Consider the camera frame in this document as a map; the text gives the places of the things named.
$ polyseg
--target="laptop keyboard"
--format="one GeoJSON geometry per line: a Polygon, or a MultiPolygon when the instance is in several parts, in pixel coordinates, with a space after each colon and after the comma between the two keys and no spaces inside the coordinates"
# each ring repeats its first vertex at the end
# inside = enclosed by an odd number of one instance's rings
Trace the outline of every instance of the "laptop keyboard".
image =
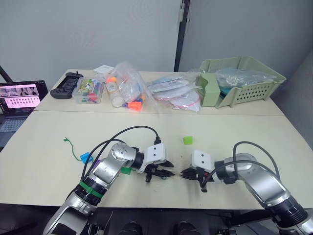
{"type": "Polygon", "coordinates": [[[3,125],[0,127],[0,132],[14,132],[19,129],[19,127],[23,124],[25,119],[18,120],[5,120],[3,125]]]}

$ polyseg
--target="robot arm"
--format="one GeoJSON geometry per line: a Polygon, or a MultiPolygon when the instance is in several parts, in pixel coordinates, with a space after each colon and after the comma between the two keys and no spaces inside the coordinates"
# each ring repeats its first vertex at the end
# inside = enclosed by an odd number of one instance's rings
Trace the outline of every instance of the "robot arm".
{"type": "MultiPolygon", "coordinates": [[[[122,167],[131,167],[138,173],[145,172],[148,166],[154,166],[158,175],[157,165],[172,165],[166,161],[165,147],[159,143],[148,147],[144,153],[138,149],[117,143],[111,148],[107,158],[101,160],[83,181],[79,182],[63,205],[57,210],[47,223],[44,235],[79,235],[84,229],[88,218],[94,213],[101,198],[116,180],[122,167]]],[[[170,171],[162,170],[162,176],[174,175],[170,171]]]]}
{"type": "MultiPolygon", "coordinates": [[[[256,162],[255,157],[248,153],[237,154],[236,160],[256,162]]],[[[216,171],[218,180],[216,180],[216,176],[212,177],[212,181],[217,183],[220,183],[221,180],[226,184],[235,182],[232,180],[236,179],[234,164],[222,167],[222,165],[232,161],[233,158],[226,158],[224,161],[214,162],[210,155],[198,150],[195,150],[192,156],[192,166],[196,167],[197,170],[203,165],[208,165],[209,167],[205,168],[205,172],[210,173],[213,168],[221,167],[220,170],[216,171]]],[[[313,215],[301,207],[275,174],[253,163],[238,163],[237,173],[238,179],[245,182],[247,189],[270,213],[281,235],[313,234],[313,215]]]]}

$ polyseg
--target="laptop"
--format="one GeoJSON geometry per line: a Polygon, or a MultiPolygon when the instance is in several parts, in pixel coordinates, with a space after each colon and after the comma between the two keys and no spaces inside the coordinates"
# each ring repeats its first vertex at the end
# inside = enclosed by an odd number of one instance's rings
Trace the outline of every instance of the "laptop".
{"type": "Polygon", "coordinates": [[[6,145],[47,93],[45,81],[0,83],[0,107],[4,114],[0,125],[0,148],[6,145]]]}

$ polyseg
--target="cable connector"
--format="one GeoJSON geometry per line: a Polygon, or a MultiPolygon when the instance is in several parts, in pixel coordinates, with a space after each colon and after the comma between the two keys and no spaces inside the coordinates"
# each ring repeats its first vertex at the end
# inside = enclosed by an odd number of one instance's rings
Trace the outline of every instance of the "cable connector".
{"type": "Polygon", "coordinates": [[[161,143],[161,139],[160,139],[159,136],[157,136],[157,137],[156,137],[156,140],[155,140],[155,145],[156,145],[156,144],[159,144],[159,143],[161,143]]]}

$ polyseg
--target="game controller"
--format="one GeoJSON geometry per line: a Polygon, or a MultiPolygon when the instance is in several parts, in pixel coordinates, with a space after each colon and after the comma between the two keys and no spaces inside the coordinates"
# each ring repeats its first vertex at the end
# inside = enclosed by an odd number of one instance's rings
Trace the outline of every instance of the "game controller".
{"type": "Polygon", "coordinates": [[[56,99],[70,99],[72,98],[72,92],[77,86],[79,78],[84,77],[78,72],[67,72],[63,81],[57,86],[57,88],[50,91],[50,95],[56,99]]]}

